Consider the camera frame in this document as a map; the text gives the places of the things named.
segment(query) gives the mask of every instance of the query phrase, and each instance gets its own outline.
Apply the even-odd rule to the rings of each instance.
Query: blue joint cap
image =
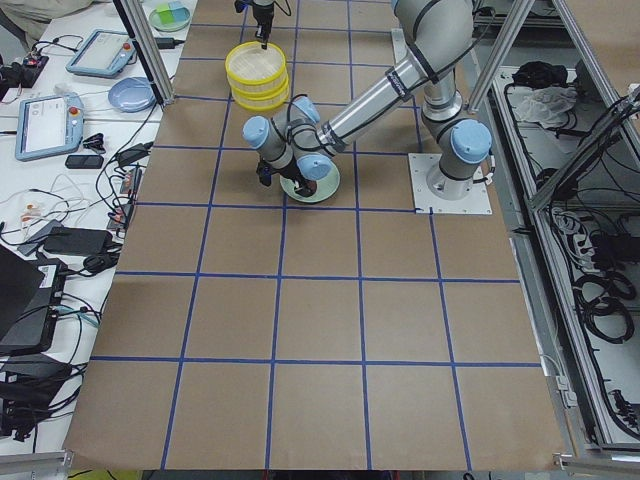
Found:
[[[476,120],[462,120],[453,127],[451,147],[460,160],[476,165],[487,158],[491,150],[491,132]]]
[[[251,148],[260,148],[268,136],[269,120],[264,117],[251,117],[242,127],[242,137]]]
[[[309,97],[296,98],[293,104],[298,107],[302,113],[309,117],[313,123],[318,123],[320,121],[320,114],[313,102],[309,100]]]
[[[310,153],[298,159],[298,168],[308,180],[322,180],[329,175],[333,162],[319,153]]]

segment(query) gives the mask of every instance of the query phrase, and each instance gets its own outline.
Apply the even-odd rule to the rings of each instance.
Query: plastic bag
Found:
[[[543,88],[528,95],[513,113],[521,122],[539,123],[543,128],[561,127],[567,121],[565,112],[574,107],[577,98],[574,88]]]

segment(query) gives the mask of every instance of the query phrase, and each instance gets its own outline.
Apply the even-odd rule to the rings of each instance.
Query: laptop screen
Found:
[[[0,245],[0,338],[26,313],[44,277],[38,267]]]

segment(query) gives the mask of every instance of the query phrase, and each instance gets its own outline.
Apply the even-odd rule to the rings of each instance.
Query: white table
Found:
[[[147,0],[143,4],[143,8],[147,16],[155,7],[163,3],[162,0]],[[191,12],[194,11],[197,0],[184,0],[183,5]],[[125,31],[122,21],[118,16],[115,6],[112,3],[95,4],[92,7],[82,10],[67,17],[53,20],[42,40],[53,40],[56,37],[73,34],[80,35],[83,38],[88,36],[95,29]],[[165,33],[158,32],[152,28],[154,35],[157,37],[173,37],[175,39],[184,40],[187,36],[189,26],[177,32]],[[78,39],[73,37],[63,38],[60,43],[75,47]],[[49,56],[49,62],[43,70],[42,74],[36,81],[33,88],[23,89],[22,94],[14,102],[10,104],[0,104],[0,117],[17,117],[21,100],[29,98],[43,97],[56,93],[58,90],[73,91],[79,94],[85,105],[85,118],[90,120],[112,120],[112,121],[142,121],[147,116],[147,111],[137,113],[123,113],[109,104],[107,94],[109,89],[126,77],[145,77],[144,70],[140,61],[136,61],[133,65],[127,65],[122,73],[116,78],[97,78],[73,75],[66,70],[66,65],[73,57],[73,52],[59,47],[45,47],[44,53]],[[178,68],[178,61],[182,54],[182,46],[179,45],[173,50],[161,50],[162,60],[169,76],[173,76]],[[5,95],[3,101],[10,101],[17,95],[17,89],[11,89]],[[156,109],[150,121],[158,122],[162,117],[162,111]]]
[[[0,118],[0,130],[15,130],[16,123],[17,120],[15,118]],[[84,132],[85,136],[99,132],[104,134],[105,148],[107,150],[104,154],[106,161],[130,138],[132,133],[140,125],[140,123],[136,122],[88,121],[85,123]],[[131,145],[152,141],[156,136],[157,129],[158,123],[147,123],[142,127],[142,130],[132,141]],[[24,192],[14,196],[8,202],[4,202],[4,200],[16,192],[31,188],[50,191],[54,179],[60,174],[64,174],[71,179],[77,188],[81,190],[83,196],[90,202],[98,200],[95,191],[97,170],[69,170],[64,166],[66,155],[58,155],[30,162],[19,162],[14,156],[14,146],[15,136],[0,135],[0,171],[3,173],[2,176],[0,176],[0,202],[2,202],[0,203],[0,220],[6,222],[5,231],[19,227],[19,216],[24,211],[27,203],[38,202],[42,206],[42,209],[46,211],[57,202],[57,199],[48,195]],[[55,190],[57,190],[56,193],[64,198],[80,196],[76,187],[73,187],[67,178],[58,177],[55,187]],[[106,181],[102,181],[101,191],[106,193],[107,190],[108,185]],[[81,228],[104,229],[108,222],[108,211],[107,206],[100,203],[92,207],[87,214],[80,219],[81,221],[78,222],[77,226]],[[79,216],[80,212],[72,214],[63,224],[71,227],[76,226],[75,223]],[[37,232],[40,226],[41,225],[34,226],[31,233]],[[20,233],[9,234],[3,238],[14,243],[22,241]],[[82,268],[83,257],[59,256],[58,258],[62,259],[62,261],[72,269]],[[111,286],[114,271],[115,269],[112,268],[93,278],[69,277],[67,278],[64,291],[86,300],[94,308],[99,309]],[[67,305],[80,306],[80,303],[72,299],[65,298],[63,300],[63,303]],[[78,333],[78,320],[75,317],[58,321],[52,346],[44,353],[59,361],[69,361],[71,352],[76,345]],[[95,337],[95,328],[85,322],[82,328],[80,346],[73,358],[74,364],[88,361]],[[67,398],[79,384],[79,378],[66,382],[54,402]],[[73,406],[67,407],[67,409],[57,415],[70,412],[72,409]],[[41,422],[38,425],[37,451],[59,450],[62,447],[70,422],[71,415],[55,421]],[[14,441],[11,438],[0,439],[0,455],[31,453],[33,447],[32,441],[33,435],[24,443]]]

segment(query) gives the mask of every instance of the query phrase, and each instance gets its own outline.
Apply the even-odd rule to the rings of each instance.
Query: stack of yellow bowls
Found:
[[[289,75],[282,50],[270,43],[247,42],[229,52],[224,62],[231,95],[241,107],[262,112],[289,98]]]

